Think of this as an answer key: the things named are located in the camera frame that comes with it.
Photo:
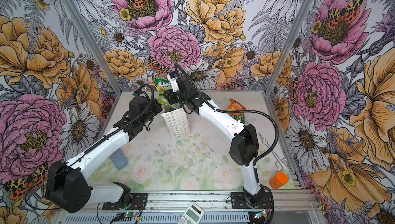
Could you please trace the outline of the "aluminium front rail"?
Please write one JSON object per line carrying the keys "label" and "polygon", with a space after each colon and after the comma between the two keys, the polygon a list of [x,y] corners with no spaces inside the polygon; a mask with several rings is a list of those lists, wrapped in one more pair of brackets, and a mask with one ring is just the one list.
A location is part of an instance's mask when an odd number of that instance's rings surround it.
{"label": "aluminium front rail", "polygon": [[[274,211],[316,211],[319,204],[311,190],[265,190],[272,195],[274,207],[268,210]],[[231,192],[242,191],[151,191],[130,192],[148,193],[146,209],[153,212],[176,212],[187,208],[193,201],[205,211],[259,211],[263,209],[232,209],[230,201]],[[69,193],[60,191],[46,191],[45,198],[70,213],[76,213],[87,209],[95,204],[105,202],[116,203],[130,195],[129,192],[116,194],[110,191]]]}

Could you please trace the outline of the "blue grey oval case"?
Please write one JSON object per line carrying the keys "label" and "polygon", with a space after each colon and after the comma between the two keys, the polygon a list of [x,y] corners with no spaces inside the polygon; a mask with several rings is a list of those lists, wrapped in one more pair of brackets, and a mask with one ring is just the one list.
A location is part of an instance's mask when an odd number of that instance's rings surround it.
{"label": "blue grey oval case", "polygon": [[127,166],[128,160],[124,155],[122,149],[117,149],[114,153],[110,155],[110,159],[117,169],[123,169]]}

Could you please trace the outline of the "orange red snack packet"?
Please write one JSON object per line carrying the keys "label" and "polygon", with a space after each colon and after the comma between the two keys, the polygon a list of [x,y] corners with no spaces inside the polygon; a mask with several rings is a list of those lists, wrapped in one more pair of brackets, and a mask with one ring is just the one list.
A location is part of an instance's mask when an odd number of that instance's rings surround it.
{"label": "orange red snack packet", "polygon": [[234,99],[230,100],[230,105],[227,108],[227,111],[242,111],[242,110],[246,110],[246,108],[242,104],[240,104]]}

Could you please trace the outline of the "green circuit board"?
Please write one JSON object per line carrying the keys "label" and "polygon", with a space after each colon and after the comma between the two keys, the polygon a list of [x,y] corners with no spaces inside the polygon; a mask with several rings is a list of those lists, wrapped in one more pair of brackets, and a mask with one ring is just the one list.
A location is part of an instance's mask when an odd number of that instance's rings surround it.
{"label": "green circuit board", "polygon": [[142,212],[139,213],[132,213],[132,212],[125,212],[117,214],[114,218],[116,222],[139,222],[142,216]]}

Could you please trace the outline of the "white calculator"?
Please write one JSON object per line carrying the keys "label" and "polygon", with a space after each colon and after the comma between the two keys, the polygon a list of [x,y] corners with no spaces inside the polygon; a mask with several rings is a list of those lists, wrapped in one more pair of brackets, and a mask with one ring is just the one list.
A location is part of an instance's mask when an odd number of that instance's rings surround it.
{"label": "white calculator", "polygon": [[204,214],[205,211],[192,201],[180,217],[177,224],[199,224],[202,221]]}

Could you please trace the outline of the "orange bottle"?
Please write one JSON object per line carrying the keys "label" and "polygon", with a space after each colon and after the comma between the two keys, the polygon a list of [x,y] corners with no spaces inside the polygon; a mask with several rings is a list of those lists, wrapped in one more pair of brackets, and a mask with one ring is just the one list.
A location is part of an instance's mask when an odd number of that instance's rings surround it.
{"label": "orange bottle", "polygon": [[278,172],[269,180],[269,185],[272,189],[279,189],[289,181],[287,175],[283,172]]}

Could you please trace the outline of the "green snack packet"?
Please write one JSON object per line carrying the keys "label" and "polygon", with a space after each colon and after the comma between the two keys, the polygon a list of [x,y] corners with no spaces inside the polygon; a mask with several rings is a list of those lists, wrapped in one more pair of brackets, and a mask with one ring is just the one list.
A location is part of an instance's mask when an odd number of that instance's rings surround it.
{"label": "green snack packet", "polygon": [[245,124],[245,115],[244,114],[236,114],[234,119],[240,121],[241,123]]}
{"label": "green snack packet", "polygon": [[165,98],[164,93],[167,90],[172,90],[170,81],[165,80],[165,79],[155,78],[154,82],[155,82],[156,89],[159,93],[158,102],[162,105],[169,106],[170,104],[169,104],[168,100]]}

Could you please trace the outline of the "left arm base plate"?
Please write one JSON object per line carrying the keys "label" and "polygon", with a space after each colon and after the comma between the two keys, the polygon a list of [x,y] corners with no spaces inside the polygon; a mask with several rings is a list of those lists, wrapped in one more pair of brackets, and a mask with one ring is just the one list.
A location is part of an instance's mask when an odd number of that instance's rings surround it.
{"label": "left arm base plate", "polygon": [[130,193],[116,203],[105,202],[102,206],[104,211],[116,210],[145,210],[148,193]]}

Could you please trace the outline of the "white paper bag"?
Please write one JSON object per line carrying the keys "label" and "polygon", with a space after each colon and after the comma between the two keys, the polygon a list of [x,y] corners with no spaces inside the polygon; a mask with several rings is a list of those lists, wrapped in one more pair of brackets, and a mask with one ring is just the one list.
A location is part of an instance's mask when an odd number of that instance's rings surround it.
{"label": "white paper bag", "polygon": [[164,112],[161,116],[165,120],[171,137],[178,139],[190,135],[189,121],[183,104],[164,105],[163,108]]}

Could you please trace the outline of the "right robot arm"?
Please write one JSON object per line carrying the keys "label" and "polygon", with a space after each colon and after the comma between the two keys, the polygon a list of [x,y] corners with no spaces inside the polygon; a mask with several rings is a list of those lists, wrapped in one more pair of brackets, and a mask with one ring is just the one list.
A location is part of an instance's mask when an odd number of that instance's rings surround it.
{"label": "right robot arm", "polygon": [[172,89],[166,90],[164,96],[170,104],[180,102],[186,105],[191,111],[211,122],[231,141],[229,154],[241,166],[245,202],[250,208],[256,208],[264,195],[264,189],[259,182],[254,163],[259,149],[255,127],[245,125],[221,110],[184,75],[172,73],[167,79]]}

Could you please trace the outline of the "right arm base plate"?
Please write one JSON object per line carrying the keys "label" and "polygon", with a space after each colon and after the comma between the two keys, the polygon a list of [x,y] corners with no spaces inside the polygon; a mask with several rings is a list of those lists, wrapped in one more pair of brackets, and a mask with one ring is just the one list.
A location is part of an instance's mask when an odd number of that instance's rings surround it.
{"label": "right arm base plate", "polygon": [[268,191],[261,191],[256,195],[248,192],[231,192],[232,209],[272,209],[274,201]]}

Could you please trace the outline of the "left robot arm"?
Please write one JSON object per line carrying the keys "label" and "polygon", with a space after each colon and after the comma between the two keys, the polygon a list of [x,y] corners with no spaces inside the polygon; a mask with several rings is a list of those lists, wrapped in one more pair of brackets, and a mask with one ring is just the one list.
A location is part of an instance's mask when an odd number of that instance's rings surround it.
{"label": "left robot arm", "polygon": [[88,179],[97,167],[148,128],[154,117],[162,112],[153,95],[146,97],[142,90],[135,93],[129,110],[107,134],[77,156],[49,167],[45,199],[70,213],[90,204],[109,203],[119,209],[131,204],[131,189],[125,184],[89,185]]}

